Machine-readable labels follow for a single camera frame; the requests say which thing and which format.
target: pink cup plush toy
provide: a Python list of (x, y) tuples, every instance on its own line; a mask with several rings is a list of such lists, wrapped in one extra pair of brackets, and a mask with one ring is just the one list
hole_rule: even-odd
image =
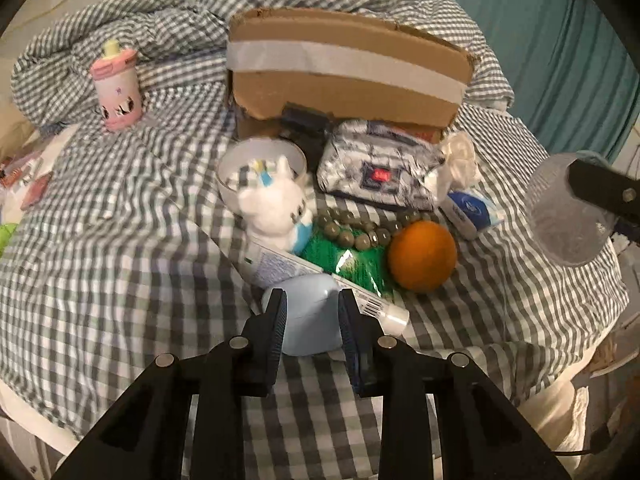
[(91, 66), (104, 124), (112, 132), (131, 126), (142, 115), (137, 56), (135, 50), (121, 50), (117, 40), (109, 40), (104, 57)]

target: white plush toy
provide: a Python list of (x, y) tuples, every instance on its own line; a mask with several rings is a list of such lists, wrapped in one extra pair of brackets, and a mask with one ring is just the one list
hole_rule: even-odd
[(300, 254), (311, 238), (313, 217), (284, 155), (276, 173), (258, 172), (257, 186), (242, 189), (238, 202), (252, 238), (294, 254)]

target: patterned pouch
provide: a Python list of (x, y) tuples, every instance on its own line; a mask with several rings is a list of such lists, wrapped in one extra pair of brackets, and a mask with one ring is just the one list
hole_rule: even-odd
[(449, 190), (449, 179), (437, 171), (444, 162), (436, 144), (398, 128), (345, 121), (324, 147), (318, 184), (326, 193), (386, 208), (433, 211)]

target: checkered blanket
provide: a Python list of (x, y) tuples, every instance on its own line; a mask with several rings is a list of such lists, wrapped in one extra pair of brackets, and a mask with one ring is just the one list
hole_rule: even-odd
[[(15, 101), (36, 124), (81, 126), (0, 260), (0, 376), (78, 437), (155, 355), (207, 352), (257, 311), (238, 273), (242, 220), (214, 182), (234, 131), (224, 99), (227, 24), (256, 6), (341, 9), (417, 26), (482, 57), (468, 100), (513, 98), (482, 33), (453, 0), (108, 0), (34, 38), (14, 70)], [(120, 134), (105, 134), (88, 75), (108, 38), (140, 52), (145, 116)], [(476, 241), (456, 239), (460, 260), (439, 290), (395, 299), (411, 313), (404, 335), (414, 348), (465, 350), (520, 402), (580, 360), (626, 292), (610, 248), (579, 269), (536, 249), (523, 200), (546, 153), (520, 120), (467, 103), (453, 128), (471, 134), (480, 191), (506, 221)], [(308, 193), (317, 206), (391, 218)], [(382, 402), (356, 399), (344, 363), (327, 354), (283, 356), (274, 394), (244, 408), (250, 479), (376, 472)]]

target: curtain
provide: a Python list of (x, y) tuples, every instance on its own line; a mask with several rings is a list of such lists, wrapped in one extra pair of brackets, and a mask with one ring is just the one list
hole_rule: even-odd
[(593, 0), (457, 0), (513, 86), (510, 113), (551, 153), (613, 161), (640, 113), (640, 78)]

